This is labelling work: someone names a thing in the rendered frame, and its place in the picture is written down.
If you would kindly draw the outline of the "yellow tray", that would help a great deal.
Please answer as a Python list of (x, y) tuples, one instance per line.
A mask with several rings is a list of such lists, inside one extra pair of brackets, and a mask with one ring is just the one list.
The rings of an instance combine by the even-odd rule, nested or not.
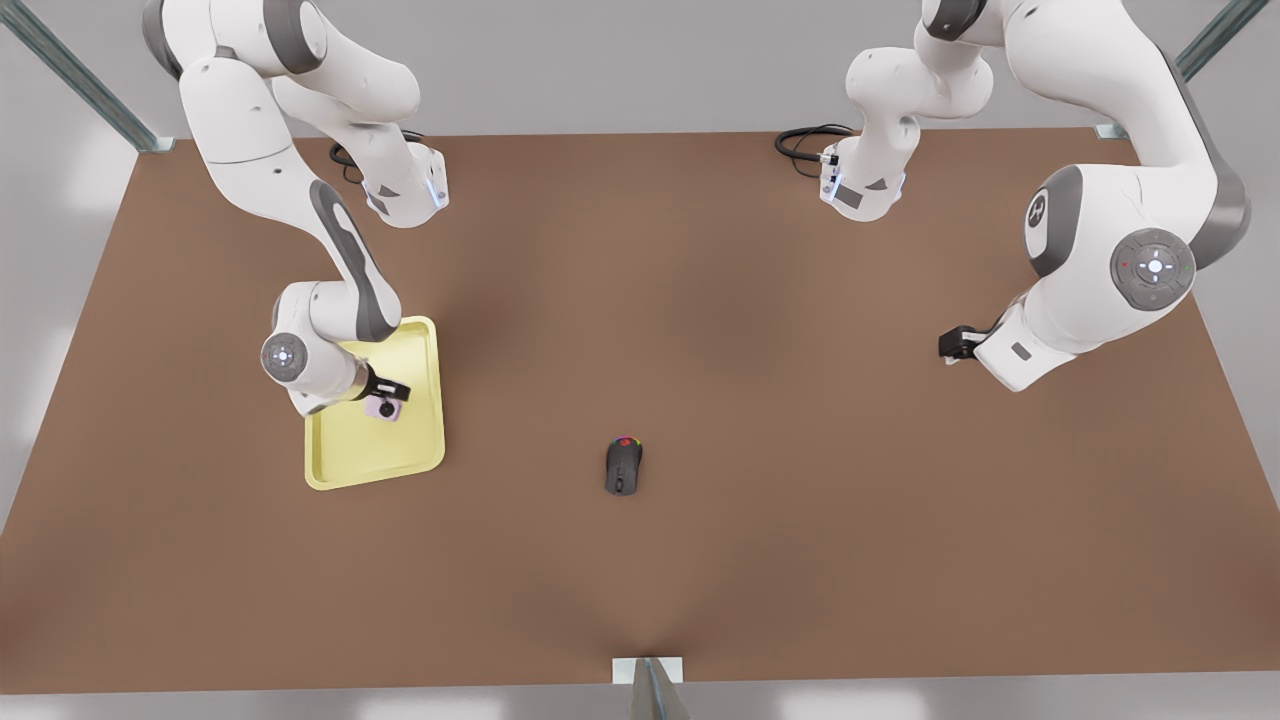
[(426, 316), (404, 318), (380, 343), (343, 342), (379, 375), (411, 388), (399, 415), (385, 419), (362, 401), (343, 402), (305, 419), (305, 479), (335, 489), (435, 468), (445, 455), (436, 328)]

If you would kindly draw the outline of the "black computer mouse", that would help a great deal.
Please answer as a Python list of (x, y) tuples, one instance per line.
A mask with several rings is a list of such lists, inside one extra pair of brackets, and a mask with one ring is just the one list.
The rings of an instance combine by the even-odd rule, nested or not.
[(605, 456), (605, 489), (620, 497), (635, 495), (641, 460), (639, 439), (622, 436), (611, 441)]

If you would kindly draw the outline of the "silver frame post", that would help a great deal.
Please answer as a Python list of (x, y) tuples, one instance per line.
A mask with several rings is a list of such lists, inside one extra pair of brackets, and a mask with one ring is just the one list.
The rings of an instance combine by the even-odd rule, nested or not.
[(1192, 81), (1245, 27), (1280, 13), (1280, 0), (1123, 0), (1135, 23)]
[(0, 0), (0, 26), (137, 152), (161, 154), (175, 147), (173, 137), (155, 135), (22, 0)]
[(631, 685), (628, 720), (692, 720), (678, 694), (682, 657), (612, 659), (612, 682)]

